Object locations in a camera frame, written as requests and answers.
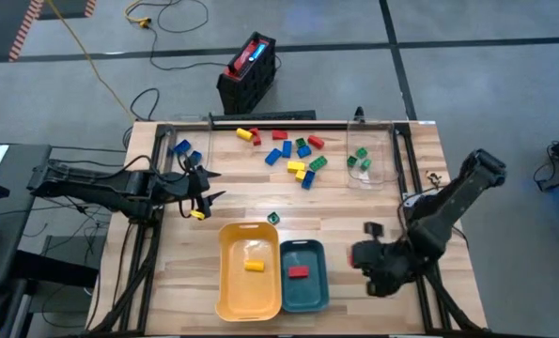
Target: yellow block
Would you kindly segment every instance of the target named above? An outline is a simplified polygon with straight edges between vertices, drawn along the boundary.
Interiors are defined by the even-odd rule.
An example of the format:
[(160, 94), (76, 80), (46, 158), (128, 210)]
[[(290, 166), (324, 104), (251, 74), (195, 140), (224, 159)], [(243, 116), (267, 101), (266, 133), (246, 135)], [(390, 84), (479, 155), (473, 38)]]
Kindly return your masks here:
[(289, 161), (287, 163), (287, 171), (289, 173), (297, 173), (299, 171), (304, 171), (306, 169), (306, 164), (304, 162)]
[(264, 261), (248, 259), (243, 265), (248, 271), (264, 271)]
[(238, 137), (246, 141), (252, 141), (253, 136), (254, 135), (250, 131), (244, 130), (242, 128), (238, 128)]
[(306, 176), (306, 172), (304, 170), (298, 170), (298, 173), (296, 173), (296, 180), (298, 182), (302, 182), (304, 181), (305, 176)]
[(206, 215), (204, 215), (203, 213), (196, 211), (196, 210), (192, 210), (192, 212), (190, 212), (190, 214), (192, 214), (192, 216), (196, 217), (198, 220), (204, 220), (206, 218)]

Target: red block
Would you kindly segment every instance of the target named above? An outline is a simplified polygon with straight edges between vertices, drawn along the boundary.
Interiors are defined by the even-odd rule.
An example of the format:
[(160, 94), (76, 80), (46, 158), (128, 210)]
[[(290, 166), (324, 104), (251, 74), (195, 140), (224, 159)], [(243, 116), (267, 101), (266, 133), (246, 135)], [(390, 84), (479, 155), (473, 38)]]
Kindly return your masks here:
[(272, 131), (272, 139), (273, 140), (286, 140), (287, 139), (287, 131)]
[(258, 130), (258, 128), (252, 128), (249, 131), (254, 135), (254, 146), (260, 146), (262, 144), (262, 141), (260, 139), (260, 131)]
[(323, 140), (313, 135), (308, 136), (308, 143), (315, 146), (317, 149), (321, 149), (325, 146), (325, 142), (323, 142)]
[(308, 277), (308, 267), (307, 266), (289, 267), (289, 269), (287, 270), (287, 276), (289, 278), (306, 278)]

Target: black crate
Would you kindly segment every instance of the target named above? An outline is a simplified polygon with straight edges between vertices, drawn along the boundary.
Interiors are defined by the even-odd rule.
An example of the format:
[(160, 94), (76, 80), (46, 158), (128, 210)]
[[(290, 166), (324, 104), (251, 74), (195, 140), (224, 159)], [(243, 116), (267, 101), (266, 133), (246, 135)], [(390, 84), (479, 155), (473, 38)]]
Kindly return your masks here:
[[(253, 58), (259, 46), (262, 52)], [(258, 104), (275, 78), (275, 39), (258, 32), (243, 44), (221, 75), (216, 88), (221, 95), (226, 115), (249, 114)]]

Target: wooden tabletop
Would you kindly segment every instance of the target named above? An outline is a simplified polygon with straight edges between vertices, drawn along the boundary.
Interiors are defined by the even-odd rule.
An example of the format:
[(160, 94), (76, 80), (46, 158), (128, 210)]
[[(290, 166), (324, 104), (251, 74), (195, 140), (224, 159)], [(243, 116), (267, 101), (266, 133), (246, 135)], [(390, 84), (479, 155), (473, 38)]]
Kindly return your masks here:
[[(134, 125), (126, 162), (152, 150), (155, 123)], [(385, 334), (423, 332), (415, 284), (404, 285), (395, 295), (380, 299), (365, 293), (365, 277), (349, 267), (346, 250), (354, 242), (368, 239), (363, 222), (382, 223), (386, 229), (383, 240), (397, 239), (401, 231), (396, 218), (400, 203), (396, 182), (392, 179), (393, 158), (384, 150), (382, 161), (374, 161), (375, 169), (383, 171), (385, 182), (365, 186), (347, 172), (346, 153), (350, 153), (346, 131), (289, 131), (295, 140), (310, 134), (322, 138), (325, 147), (313, 148), (310, 162), (323, 155), (329, 163), (320, 169), (313, 188), (306, 191), (287, 172), (287, 160), (274, 166), (264, 162), (274, 147), (270, 131), (262, 132), (262, 146), (253, 146), (236, 137), (234, 131), (212, 133), (190, 131), (181, 133), (178, 141), (188, 139), (204, 153), (208, 170), (221, 173), (210, 180), (208, 193), (226, 191), (214, 201), (212, 217), (199, 222), (183, 219), (176, 205), (165, 209), (162, 240), (148, 313), (147, 334)], [(411, 123), (412, 142), (424, 189), (430, 188), (425, 172), (435, 172), (449, 182), (438, 129), (427, 122)], [(407, 169), (407, 183), (412, 192), (405, 147), (400, 147)], [(138, 161), (132, 169), (146, 169)], [(234, 222), (265, 221), (277, 212), (281, 222), (276, 225), (281, 241), (317, 239), (325, 249), (330, 288), (330, 304), (325, 311), (309, 314), (285, 314), (263, 322), (224, 322), (214, 311), (219, 293), (218, 231)], [(127, 231), (127, 219), (116, 213), (112, 217), (103, 257), (101, 259), (101, 296), (93, 326), (100, 323), (111, 309), (120, 259), (120, 250)], [(119, 293), (124, 289), (135, 229), (125, 251)], [(474, 272), (464, 241), (453, 235), (440, 260), (443, 283), (468, 317), (480, 326), (486, 321), (475, 284)], [(435, 296), (427, 285), (434, 326), (439, 327)], [(136, 326), (140, 290), (133, 302), (131, 327)]]

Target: teal bin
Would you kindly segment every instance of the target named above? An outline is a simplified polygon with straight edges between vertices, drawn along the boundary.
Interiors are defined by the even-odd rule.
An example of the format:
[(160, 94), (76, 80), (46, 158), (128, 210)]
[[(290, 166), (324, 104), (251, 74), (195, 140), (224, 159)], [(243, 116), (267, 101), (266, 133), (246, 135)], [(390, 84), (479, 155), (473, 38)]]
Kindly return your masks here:
[[(290, 267), (307, 266), (308, 277), (289, 278)], [(321, 311), (329, 304), (323, 245), (314, 239), (281, 243), (282, 306), (292, 313)]]

